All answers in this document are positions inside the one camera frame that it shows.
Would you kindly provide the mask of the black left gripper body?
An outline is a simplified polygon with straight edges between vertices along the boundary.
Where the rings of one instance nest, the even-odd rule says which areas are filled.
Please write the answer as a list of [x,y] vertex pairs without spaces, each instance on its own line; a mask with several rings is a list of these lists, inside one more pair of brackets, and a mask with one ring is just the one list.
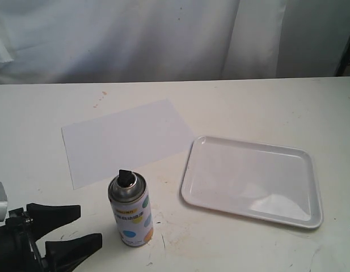
[[0,271],[49,271],[39,253],[31,227],[33,219],[23,208],[9,211],[0,226]]

